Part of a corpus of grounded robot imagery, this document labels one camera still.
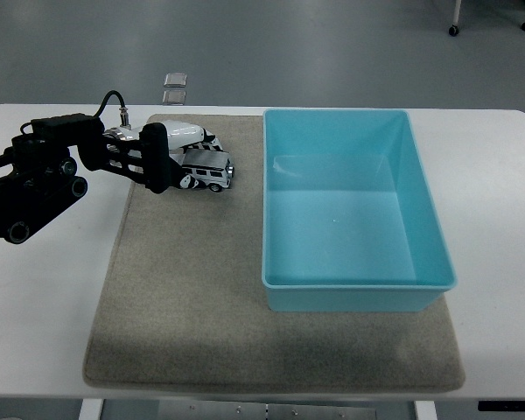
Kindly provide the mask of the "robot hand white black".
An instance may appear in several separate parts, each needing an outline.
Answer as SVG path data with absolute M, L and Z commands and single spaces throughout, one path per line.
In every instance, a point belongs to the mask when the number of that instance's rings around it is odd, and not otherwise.
M 203 127 L 173 120 L 148 123 L 139 130 L 121 127 L 124 153 L 141 171 L 135 179 L 153 193 L 169 187 L 208 188 L 220 192 L 230 187 L 235 167 L 218 137 Z

